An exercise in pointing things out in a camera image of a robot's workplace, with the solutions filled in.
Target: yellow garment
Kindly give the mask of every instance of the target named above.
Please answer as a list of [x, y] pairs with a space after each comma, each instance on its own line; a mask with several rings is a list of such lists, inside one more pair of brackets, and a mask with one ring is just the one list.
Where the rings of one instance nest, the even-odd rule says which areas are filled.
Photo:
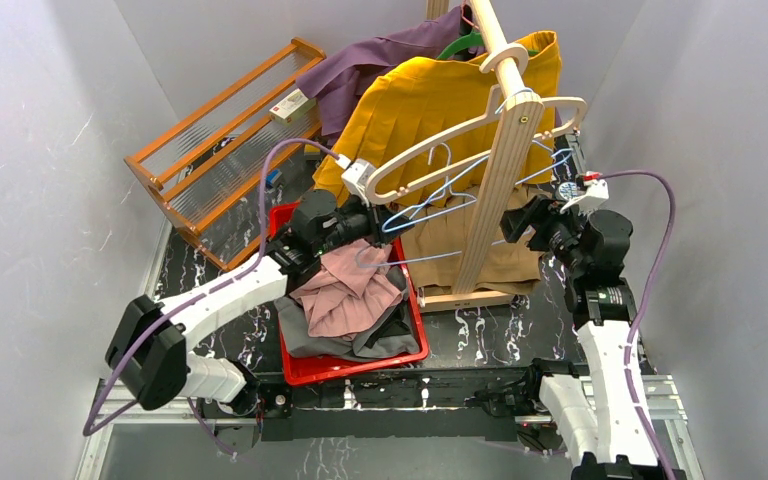
[[[555, 32], [535, 32], [518, 43], [539, 52], [528, 62], [523, 75], [525, 85], [541, 97], [557, 95], [561, 56]], [[483, 74], [478, 70], [485, 57], [482, 55], [469, 62], [416, 57], [378, 77], [361, 97], [334, 150], [380, 167], [417, 142], [481, 115], [487, 107], [490, 88], [496, 84], [494, 73]], [[537, 131], [551, 130], [554, 120], [554, 109], [547, 108]], [[497, 126], [498, 122], [493, 122], [446, 142], [452, 149], [452, 163], [489, 150]], [[551, 140], [543, 143], [548, 147], [554, 145]], [[434, 150], [431, 165], [427, 154], [417, 156], [387, 175], [377, 189], [387, 192], [403, 186], [445, 166], [446, 158], [446, 150], [442, 147]], [[549, 152], [532, 145], [520, 178], [548, 167], [550, 162]], [[455, 191], [480, 184], [485, 166], [486, 162], [456, 182]], [[328, 157], [313, 175], [314, 188], [330, 190], [342, 204], [349, 195], [340, 180], [342, 172], [334, 159]], [[548, 182], [551, 175], [546, 172], [529, 183]], [[418, 203], [442, 183], [441, 180], [422, 191], [412, 192], [397, 203]]]

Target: corrugated translucent panel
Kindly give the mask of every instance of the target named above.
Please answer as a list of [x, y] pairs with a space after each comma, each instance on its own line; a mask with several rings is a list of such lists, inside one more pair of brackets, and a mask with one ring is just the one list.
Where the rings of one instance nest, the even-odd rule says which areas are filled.
[[[266, 195], [267, 215], [272, 207], [294, 201], [313, 185], [312, 166], [304, 156], [295, 154], [281, 167], [285, 174], [284, 185]], [[213, 224], [199, 240], [205, 248], [228, 264], [260, 235], [257, 220], [257, 188], [235, 203]]]
[[[234, 117], [266, 96], [270, 90], [275, 88], [275, 85], [286, 80], [287, 77], [298, 71], [310, 60], [309, 56], [298, 51], [287, 55], [263, 72], [262, 75], [252, 80], [251, 83], [241, 88], [237, 93], [228, 97], [224, 102], [217, 105], [216, 108], [185, 128], [166, 145], [149, 155], [142, 162], [143, 166], [154, 175], [161, 174], [220, 128], [228, 125]], [[242, 128], [251, 126], [256, 117], [257, 115], [244, 122]]]
[[197, 224], [251, 178], [258, 178], [269, 150], [281, 140], [300, 137], [317, 121], [316, 109], [284, 126], [269, 122], [229, 153], [169, 203], [184, 218]]

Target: wall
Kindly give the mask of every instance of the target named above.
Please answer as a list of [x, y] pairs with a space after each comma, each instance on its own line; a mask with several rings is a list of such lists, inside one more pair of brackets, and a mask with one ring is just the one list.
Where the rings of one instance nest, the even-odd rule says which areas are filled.
[[[417, 25], [422, 0], [116, 0], [180, 117], [207, 102], [300, 36], [334, 53], [353, 42]], [[643, 0], [578, 2], [494, 0], [507, 37], [535, 30], [559, 35], [560, 94], [590, 100]], [[460, 1], [452, 0], [451, 6]]]
[[[651, 168], [678, 222], [643, 333], [676, 377], [706, 478], [768, 478], [768, 2], [649, 1], [584, 126], [601, 171]], [[652, 180], [611, 183], [640, 293], [663, 232]]]
[[75, 474], [162, 222], [122, 157], [174, 121], [112, 1], [0, 1], [0, 478]]

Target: clothing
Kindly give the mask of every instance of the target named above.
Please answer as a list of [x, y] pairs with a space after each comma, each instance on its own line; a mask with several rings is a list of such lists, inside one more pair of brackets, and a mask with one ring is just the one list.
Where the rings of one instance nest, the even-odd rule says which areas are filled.
[[[468, 189], [466, 193], [478, 195], [480, 187]], [[538, 190], [535, 187], [517, 188], [508, 199], [507, 210], [520, 208], [533, 197]], [[451, 197], [445, 207], [451, 208], [464, 203], [463, 197]], [[428, 207], [425, 214], [432, 214], [442, 208]], [[413, 259], [439, 253], [465, 250], [466, 236], [469, 232], [475, 205], [460, 208], [446, 215], [418, 223], [400, 237], [405, 258]], [[502, 240], [501, 228], [497, 228], [495, 240]], [[532, 252], [526, 246], [528, 236], [523, 236], [517, 243], [493, 245], [487, 253], [476, 287], [497, 290], [504, 293], [524, 295], [530, 293], [540, 280], [540, 252]], [[408, 264], [411, 280], [415, 287], [451, 287], [458, 276], [460, 256], [450, 256], [424, 262]], [[447, 294], [444, 289], [428, 289], [426, 295]]]
[[361, 239], [322, 255], [322, 270], [290, 293], [304, 308], [311, 337], [362, 332], [375, 324], [387, 308], [401, 301], [399, 289], [387, 280], [387, 267], [357, 265], [385, 262], [390, 249], [389, 245], [370, 248]]
[[[401, 268], [391, 268], [386, 275], [387, 280], [399, 290], [399, 300], [408, 298], [407, 280], [402, 274]], [[404, 309], [405, 304], [393, 305], [376, 320], [371, 328], [358, 333], [354, 340], [346, 340], [343, 337], [311, 337], [307, 333], [308, 324], [304, 310], [293, 300], [287, 297], [275, 300], [275, 308], [278, 310], [278, 322], [281, 326], [281, 336], [287, 352], [296, 358], [315, 357], [319, 355], [333, 355], [354, 362], [370, 362], [381, 358], [390, 358], [401, 353], [419, 352], [419, 344], [414, 338], [411, 322], [408, 316], [393, 318]], [[401, 335], [382, 335], [371, 345], [369, 340], [388, 327], [393, 321], [400, 322], [407, 327], [407, 333]]]
[[458, 38], [460, 7], [386, 37], [350, 45], [296, 79], [308, 98], [316, 98], [322, 135], [340, 136], [358, 100], [375, 79], [413, 57], [436, 57]]
[[[523, 75], [525, 85], [542, 97], [556, 95], [561, 57], [555, 32], [532, 33], [518, 43], [539, 52], [528, 62]], [[481, 115], [486, 110], [490, 88], [496, 84], [495, 74], [483, 74], [478, 70], [485, 57], [482, 55], [469, 62], [417, 57], [378, 77], [364, 93], [334, 150], [351, 159], [362, 158], [377, 167], [417, 142]], [[551, 130], [554, 121], [554, 110], [547, 109], [537, 131]], [[452, 150], [452, 162], [489, 150], [497, 125], [498, 122], [494, 122], [446, 142]], [[550, 148], [554, 145], [551, 140], [543, 143]], [[443, 148], [435, 149], [431, 165], [427, 158], [422, 155], [403, 165], [384, 178], [378, 190], [393, 190], [446, 165]], [[549, 153], [532, 146], [521, 178], [550, 164]], [[479, 184], [485, 168], [486, 162], [465, 175], [454, 189], [463, 190]], [[327, 158], [314, 174], [314, 188], [330, 190], [340, 203], [344, 202], [348, 190], [340, 180], [342, 173], [334, 159]], [[551, 172], [546, 172], [530, 183], [545, 183], [550, 178]], [[442, 182], [405, 195], [396, 202], [402, 205], [419, 203]]]

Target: gray garment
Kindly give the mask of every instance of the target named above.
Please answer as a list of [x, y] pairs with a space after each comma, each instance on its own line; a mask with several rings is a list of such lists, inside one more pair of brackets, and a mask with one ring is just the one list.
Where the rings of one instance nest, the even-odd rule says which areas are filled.
[[[408, 298], [407, 281], [401, 268], [391, 268], [387, 272], [387, 280], [402, 291], [402, 300]], [[388, 308], [371, 328], [358, 333], [354, 340], [349, 341], [342, 338], [311, 337], [307, 333], [308, 324], [302, 307], [288, 297], [275, 300], [281, 335], [284, 337], [284, 344], [290, 356], [305, 358], [334, 355], [353, 362], [371, 362], [394, 357], [404, 352], [419, 352], [419, 345], [413, 334], [380, 338], [369, 348], [364, 345], [369, 337], [381, 328], [393, 312], [400, 307], [401, 304]], [[411, 322], [407, 323], [413, 330]]]

